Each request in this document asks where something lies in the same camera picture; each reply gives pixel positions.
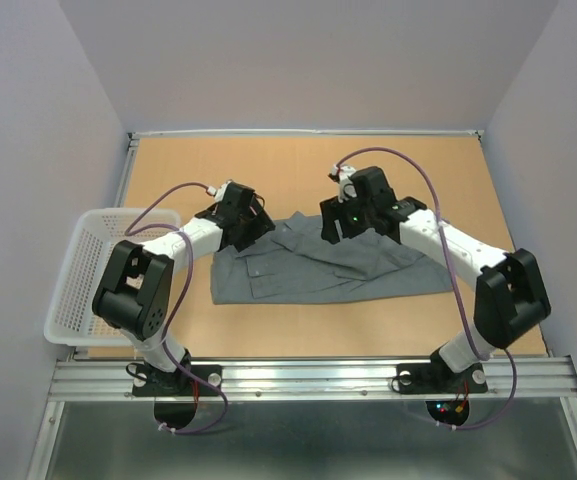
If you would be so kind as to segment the grey long sleeve shirt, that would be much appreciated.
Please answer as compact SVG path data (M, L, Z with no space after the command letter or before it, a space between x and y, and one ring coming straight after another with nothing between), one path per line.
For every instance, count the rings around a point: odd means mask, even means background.
M335 304L452 289L444 266L368 230L330 244L319 216L300 212L252 246L213 257L211 295L225 304Z

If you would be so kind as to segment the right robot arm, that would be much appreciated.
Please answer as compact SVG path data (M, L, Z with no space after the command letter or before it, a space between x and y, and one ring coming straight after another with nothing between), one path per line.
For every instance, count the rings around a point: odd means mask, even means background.
M446 267L475 294L474 314L466 329L435 350L428 363L413 367L401 389L450 390L464 372L505 349L551 313L551 304L535 256L489 246L445 221L413 197L396 197L383 170L333 168L336 196L320 204L322 237L331 244L374 230Z

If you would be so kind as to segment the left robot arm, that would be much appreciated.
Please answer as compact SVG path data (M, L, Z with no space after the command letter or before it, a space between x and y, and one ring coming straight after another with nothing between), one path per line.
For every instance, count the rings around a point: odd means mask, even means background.
M174 276L192 275L197 259L227 247L242 251L275 228L253 188L228 181L205 191L213 199L208 208L182 226L161 224L165 233L153 240L134 242L146 229L134 220L113 247L93 296L93 314L142 355L142 363L127 369L135 395L181 396L199 389L189 374L189 351L168 336Z

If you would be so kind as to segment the white plastic basket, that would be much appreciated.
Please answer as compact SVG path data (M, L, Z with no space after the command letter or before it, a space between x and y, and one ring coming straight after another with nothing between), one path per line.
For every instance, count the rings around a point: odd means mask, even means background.
M95 316L92 301L113 247L133 229L139 208L90 210L78 220L44 324L44 337L71 347L124 347L131 342Z

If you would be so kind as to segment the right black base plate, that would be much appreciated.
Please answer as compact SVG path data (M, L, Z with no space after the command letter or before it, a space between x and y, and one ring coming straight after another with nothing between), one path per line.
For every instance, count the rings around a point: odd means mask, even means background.
M402 395L456 395L486 393L488 385L480 363L455 373L431 362L414 362L396 367L390 389Z

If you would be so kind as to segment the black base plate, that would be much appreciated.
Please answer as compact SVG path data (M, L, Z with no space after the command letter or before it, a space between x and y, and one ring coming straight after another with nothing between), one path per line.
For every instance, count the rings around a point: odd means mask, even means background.
M455 373L431 362L414 362L396 367L390 389L402 395L456 395L486 393L488 385L480 363Z
M217 397L218 394L195 382L185 374L163 372L146 363L131 362L125 367L126 373L132 378L132 395L135 397L191 397L198 393L200 397Z

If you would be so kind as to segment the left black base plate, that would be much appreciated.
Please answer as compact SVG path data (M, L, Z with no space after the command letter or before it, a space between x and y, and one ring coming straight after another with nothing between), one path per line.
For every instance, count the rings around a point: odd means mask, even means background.
M146 363L131 362L125 367L126 373L132 378L132 395L135 397L191 397L198 393L200 397L217 397L218 394L195 382L185 374L163 372Z

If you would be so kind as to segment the aluminium mounting rail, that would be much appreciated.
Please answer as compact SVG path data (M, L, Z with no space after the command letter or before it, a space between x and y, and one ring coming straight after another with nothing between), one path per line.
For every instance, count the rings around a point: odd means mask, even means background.
M402 394L392 379L408 369L411 358L208 360L219 365L220 390L232 403L256 401L351 401L452 399L467 393L471 400L506 399L512 386L509 361L502 355L485 363L471 377L485 380L487 390L454 387L438 394ZM178 401L192 395L137 396L126 361L60 362L54 370L48 399L54 402ZM577 374L567 357L518 357L515 360L519 398L577 398Z

